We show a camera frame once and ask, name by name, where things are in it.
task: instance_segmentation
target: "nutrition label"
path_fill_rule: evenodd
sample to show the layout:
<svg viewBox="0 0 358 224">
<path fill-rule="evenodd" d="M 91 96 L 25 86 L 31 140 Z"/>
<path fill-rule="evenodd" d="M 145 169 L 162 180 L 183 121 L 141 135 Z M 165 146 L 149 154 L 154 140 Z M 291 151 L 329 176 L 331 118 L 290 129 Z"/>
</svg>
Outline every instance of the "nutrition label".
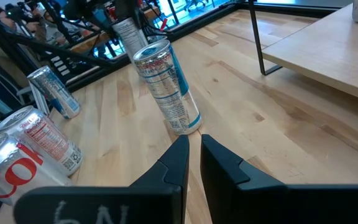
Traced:
<svg viewBox="0 0 358 224">
<path fill-rule="evenodd" d="M 69 142 L 59 133 L 59 130 L 44 119 L 40 119 L 25 133 L 57 161 L 65 155 L 69 147 Z"/>
</svg>

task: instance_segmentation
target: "wood grain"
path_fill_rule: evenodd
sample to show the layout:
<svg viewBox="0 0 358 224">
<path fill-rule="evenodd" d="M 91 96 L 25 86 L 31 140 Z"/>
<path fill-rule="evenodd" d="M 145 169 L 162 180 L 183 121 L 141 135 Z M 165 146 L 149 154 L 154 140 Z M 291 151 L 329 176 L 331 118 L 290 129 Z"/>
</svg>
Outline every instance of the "wood grain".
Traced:
<svg viewBox="0 0 358 224">
<path fill-rule="evenodd" d="M 261 35 L 266 44 L 314 21 L 257 14 L 273 25 Z M 358 98 L 286 68 L 262 77 L 252 39 L 220 31 L 249 26 L 246 15 L 237 11 L 196 31 L 216 45 L 194 35 L 173 43 L 203 120 L 189 135 L 186 224 L 211 223 L 200 174 L 203 133 L 285 183 L 358 183 Z M 51 118 L 85 154 L 72 177 L 78 185 L 128 186 L 177 138 L 132 65 L 74 96 L 83 107 L 77 117 L 66 121 L 53 111 Z M 3 220 L 11 218 L 6 210 L 0 223 L 12 223 Z"/>
<path fill-rule="evenodd" d="M 352 4 L 267 47 L 264 58 L 358 97 L 358 23 L 351 14 Z"/>
</svg>

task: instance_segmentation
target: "aluminum can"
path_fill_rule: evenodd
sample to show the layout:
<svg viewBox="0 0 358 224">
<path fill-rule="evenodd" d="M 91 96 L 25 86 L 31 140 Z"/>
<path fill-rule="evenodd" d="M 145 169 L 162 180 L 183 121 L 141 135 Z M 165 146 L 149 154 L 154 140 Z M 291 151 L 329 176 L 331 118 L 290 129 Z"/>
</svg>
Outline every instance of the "aluminum can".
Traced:
<svg viewBox="0 0 358 224">
<path fill-rule="evenodd" d="M 28 75 L 27 78 L 44 94 L 47 100 L 64 118 L 74 118 L 80 113 L 81 106 L 79 102 L 71 95 L 49 66 L 37 69 Z"/>
<path fill-rule="evenodd" d="M 67 176 L 72 175 L 83 161 L 80 149 L 33 106 L 19 109 L 1 121 L 0 132 L 26 142 Z"/>
<path fill-rule="evenodd" d="M 112 28 L 120 36 L 128 57 L 131 62 L 134 63 L 133 57 L 135 53 L 146 47 L 148 44 L 142 29 L 136 27 L 134 20 L 131 17 L 114 24 Z"/>
<path fill-rule="evenodd" d="M 175 134 L 196 131 L 201 115 L 169 40 L 144 47 L 134 55 L 134 62 Z"/>
<path fill-rule="evenodd" d="M 28 144 L 0 134 L 0 201 L 14 205 L 32 189 L 55 185 L 73 183 Z"/>
</svg>

